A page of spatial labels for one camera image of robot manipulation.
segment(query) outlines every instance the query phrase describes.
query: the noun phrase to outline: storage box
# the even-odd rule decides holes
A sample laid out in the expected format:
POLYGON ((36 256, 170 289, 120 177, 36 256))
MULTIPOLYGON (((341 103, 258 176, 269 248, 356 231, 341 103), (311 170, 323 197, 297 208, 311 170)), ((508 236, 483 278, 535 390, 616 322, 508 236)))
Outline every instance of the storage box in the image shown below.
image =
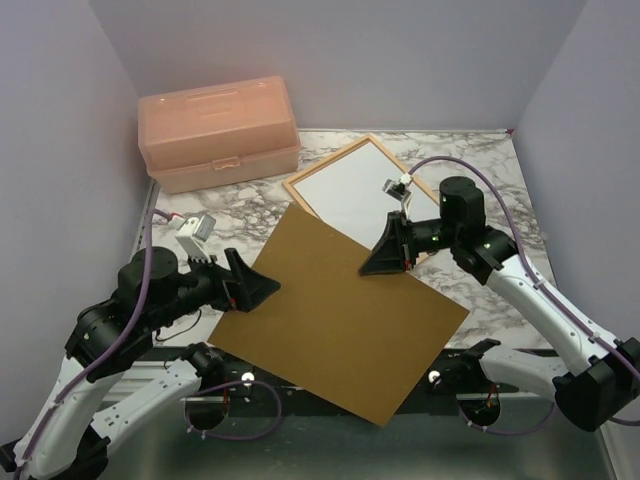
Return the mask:
POLYGON ((300 138, 280 77, 144 97, 138 121, 147 172, 167 193, 298 167, 300 138))

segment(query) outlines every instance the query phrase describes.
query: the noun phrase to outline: box lid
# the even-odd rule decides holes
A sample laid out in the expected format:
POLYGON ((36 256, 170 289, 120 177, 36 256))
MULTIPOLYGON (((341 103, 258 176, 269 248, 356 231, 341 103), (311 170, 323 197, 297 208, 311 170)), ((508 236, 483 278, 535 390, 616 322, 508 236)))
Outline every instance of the box lid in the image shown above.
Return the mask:
POLYGON ((298 140, 280 77, 141 98, 138 137, 154 170, 264 153, 298 140))

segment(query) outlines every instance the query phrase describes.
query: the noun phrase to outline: wooden frame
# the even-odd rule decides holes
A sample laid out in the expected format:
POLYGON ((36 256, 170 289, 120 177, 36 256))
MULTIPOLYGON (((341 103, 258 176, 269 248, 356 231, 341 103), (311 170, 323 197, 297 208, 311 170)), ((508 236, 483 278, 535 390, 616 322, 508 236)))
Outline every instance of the wooden frame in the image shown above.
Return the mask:
MULTIPOLYGON (((334 162, 337 162, 341 158, 346 157, 347 155, 349 155, 350 153, 352 153, 355 150, 358 150, 359 148, 363 147, 367 143, 373 143, 376 146, 376 148, 378 148, 378 150, 380 150, 382 153, 384 153, 384 155, 391 162, 393 162, 400 170, 402 170, 403 172, 408 172, 409 171, 409 167, 407 167, 404 163, 402 163, 400 160, 398 160, 393 155, 393 153, 391 153, 389 151, 389 149, 387 147, 385 147, 382 143, 380 143, 378 141, 377 138, 375 138, 372 134, 368 133, 367 135, 365 135, 365 136, 359 138, 358 140, 356 140, 355 142, 352 142, 349 145, 347 145, 345 147, 342 147, 339 150, 336 150, 335 152, 333 152, 328 157, 320 160, 317 163, 314 163, 310 167, 305 168, 304 170, 301 170, 301 171, 291 175, 289 178, 285 179, 282 182, 282 184, 284 185, 284 188, 287 190, 287 192, 289 192, 289 194, 293 197, 293 199, 302 208, 304 208, 307 212, 309 212, 312 215, 314 215, 315 217, 317 217, 318 215, 316 214, 316 212, 313 211, 313 208, 311 208, 311 206, 306 202, 306 200, 302 197, 302 195, 300 195, 298 193, 298 191, 296 190, 296 188, 295 188, 296 183, 298 183, 298 182, 304 180, 305 178, 310 177, 311 175, 319 172, 323 168, 331 165, 334 162)), ((431 200, 433 200, 436 205, 439 205, 438 195, 436 195, 433 190, 431 190, 429 187, 427 187, 427 185, 422 180, 420 180, 418 178, 414 178, 413 179, 413 183, 420 190, 422 190, 431 200)))

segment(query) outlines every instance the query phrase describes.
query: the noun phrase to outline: wood-framed whiteboard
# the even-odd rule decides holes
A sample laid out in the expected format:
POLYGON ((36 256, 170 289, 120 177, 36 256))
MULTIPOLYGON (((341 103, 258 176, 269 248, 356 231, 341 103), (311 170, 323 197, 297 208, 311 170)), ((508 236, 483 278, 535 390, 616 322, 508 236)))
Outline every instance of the wood-framed whiteboard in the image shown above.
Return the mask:
MULTIPOLYGON (((368 134, 283 184, 307 212, 371 250, 384 231, 387 212, 400 209, 400 202, 384 193, 382 186, 408 170, 368 134)), ((439 217, 438 196, 418 179, 410 188, 410 217, 416 221, 439 217)))

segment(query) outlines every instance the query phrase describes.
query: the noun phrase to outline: cable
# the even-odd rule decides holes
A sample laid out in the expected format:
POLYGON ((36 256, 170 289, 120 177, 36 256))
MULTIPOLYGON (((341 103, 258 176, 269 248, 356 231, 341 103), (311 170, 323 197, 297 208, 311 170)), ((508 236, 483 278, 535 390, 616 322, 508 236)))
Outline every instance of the cable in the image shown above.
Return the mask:
POLYGON ((546 427, 547 425, 549 425, 549 423, 551 423, 551 420, 553 420, 553 416, 555 415, 556 411, 557 411, 556 404, 552 403, 549 413, 545 415, 545 417, 540 421, 540 423, 534 425, 533 427, 526 428, 524 430, 509 431, 509 430, 499 430, 497 428, 491 428, 491 427, 482 427, 480 425, 473 423, 471 420, 469 420, 469 417, 467 417, 467 415, 464 413, 460 404, 458 404, 458 413, 460 414, 462 419, 465 421, 467 426, 483 433, 488 433, 490 435, 498 435, 501 437, 520 437, 522 435, 529 435, 531 433, 538 432, 542 430, 544 427, 546 427))
POLYGON ((82 382, 87 377, 87 375, 89 375, 96 368, 104 364, 104 362, 106 362, 109 359, 109 357, 118 348, 120 348, 120 346, 125 342, 125 340, 129 336, 133 328, 136 326, 136 323, 142 313, 145 300, 147 299, 147 292, 149 290, 149 281, 151 279, 151 260, 153 256, 153 248, 151 246, 151 228, 152 228, 151 221, 153 219, 154 214, 160 215, 163 218, 168 218, 169 220, 171 219, 170 215, 157 209, 153 209, 149 211, 149 213, 147 214, 147 218, 145 220, 145 226, 144 226, 144 239, 145 239, 146 248, 144 252, 144 268, 142 271, 142 284, 140 286, 140 295, 138 296, 138 301, 136 303, 135 308, 133 309, 131 318, 127 322, 127 325, 124 327, 124 329, 122 330, 122 333, 118 336, 116 341, 113 342, 113 344, 111 344, 111 346, 107 348, 102 353, 102 355, 100 355, 97 359, 91 362, 87 366, 87 368, 85 368, 78 375, 76 375, 54 398, 53 404, 44 413, 44 415, 42 416, 42 419, 40 420, 40 423, 38 423, 35 430, 33 431, 33 435, 31 436, 31 439, 29 440, 29 443, 27 444, 27 447, 25 448, 24 454, 22 456, 22 461, 25 463, 23 463, 22 465, 16 468, 16 471, 13 475, 14 480, 20 480, 20 477, 22 476, 22 472, 24 471, 26 462, 29 460, 29 458, 31 457, 31 454, 36 448, 36 445, 38 444, 40 437, 44 433, 44 429, 47 427, 47 425, 51 421, 51 417, 53 417, 54 412, 58 409, 60 405, 62 405, 62 403, 67 398, 69 393, 71 393, 71 391, 73 391, 73 389, 77 387, 78 384, 80 384, 80 382, 82 382))
POLYGON ((202 390, 200 392, 197 392, 196 395, 204 395, 206 393, 217 392, 219 390, 226 390, 229 387, 237 387, 237 386, 241 386, 241 385, 246 385, 248 383, 251 384, 251 385, 258 385, 260 387, 266 388, 267 390, 269 390, 269 392, 273 395, 273 398, 275 398, 275 400, 276 400, 276 409, 277 409, 276 418, 273 421, 273 423, 271 425, 269 425, 268 428, 266 428, 262 432, 258 432, 258 433, 254 433, 252 435, 246 435, 246 436, 223 435, 223 434, 220 434, 220 433, 212 432, 211 430, 198 430, 191 423, 191 418, 189 416, 189 412, 188 412, 187 406, 185 404, 184 419, 187 422, 187 425, 189 425, 189 429, 187 430, 187 433, 190 433, 190 432, 194 431, 194 432, 197 432, 197 433, 201 434, 203 439, 204 439, 205 436, 207 436, 207 437, 210 437, 210 438, 217 438, 219 440, 229 440, 229 441, 232 441, 232 442, 248 442, 248 441, 252 441, 252 440, 258 440, 260 438, 264 438, 267 435, 273 433, 280 426, 280 424, 282 423, 282 401, 280 400, 280 395, 278 395, 278 392, 276 391, 276 389, 273 388, 268 383, 261 382, 260 380, 246 380, 246 381, 245 380, 235 380, 233 382, 222 383, 222 384, 217 385, 217 386, 212 387, 212 388, 207 388, 206 390, 202 390))
POLYGON ((173 335, 169 335, 167 338, 160 338, 160 330, 158 330, 158 332, 156 333, 156 337, 155 337, 156 342, 166 342, 167 340, 171 340, 173 338, 179 337, 183 333, 187 333, 189 330, 193 330, 195 328, 195 326, 198 325, 198 322, 200 322, 201 318, 202 318, 202 309, 199 308, 198 309, 198 318, 196 318, 196 321, 193 322, 193 325, 191 325, 189 328, 185 328, 184 330, 182 330, 182 331, 180 331, 178 333, 174 333, 173 335))
MULTIPOLYGON (((493 193, 496 200, 500 204, 500 207, 502 208, 502 211, 504 212, 504 215, 507 219, 507 223, 509 224, 509 228, 511 229, 511 233, 513 234, 513 238, 516 242, 516 246, 518 250, 518 257, 520 258, 520 263, 522 263, 522 266, 527 272, 527 274, 529 275, 529 277, 532 280, 535 279, 536 273, 531 267, 531 265, 529 265, 529 262, 527 261, 527 257, 525 256, 525 253, 524 253, 524 245, 522 243, 522 237, 520 235, 520 232, 518 231, 518 228, 516 227, 516 224, 513 220, 513 216, 509 211, 509 208, 507 207, 506 203, 504 202, 504 199, 500 195, 500 192, 498 192, 498 189, 491 183, 491 181, 480 170, 478 170, 476 167, 474 167, 470 163, 465 162, 464 160, 461 160, 459 158, 450 157, 448 155, 439 155, 435 157, 425 158, 424 160, 420 160, 413 167, 411 167, 411 169, 409 169, 409 175, 413 175, 416 172, 416 170, 418 170, 420 167, 428 163, 435 162, 437 160, 446 160, 446 161, 454 162, 468 168, 485 183, 485 185, 489 188, 489 190, 491 190, 491 193, 493 193)), ((571 311, 571 309, 569 309, 569 307, 567 307, 562 302, 562 300, 556 297, 553 294, 553 292, 549 290, 549 288, 544 283, 538 285, 538 288, 540 289, 540 291, 542 291, 546 295, 547 299, 549 299, 549 301, 556 308, 558 308, 562 313, 564 313, 567 316, 567 318, 571 321, 571 323, 573 323, 576 327, 582 330, 590 339, 593 339, 595 343, 597 343, 599 346, 601 346, 607 352, 613 355, 620 363, 622 363, 631 372, 631 374, 636 378, 636 380, 640 382, 640 371, 638 371, 636 367, 629 360, 627 360, 614 347, 612 347, 607 342, 602 340, 599 335, 595 335, 595 332, 591 330, 586 324, 584 324, 582 320, 580 320, 578 316, 574 314, 571 311)), ((614 417, 611 419, 611 421, 619 425, 626 425, 626 426, 633 426, 633 427, 640 426, 640 420, 622 420, 614 417)))

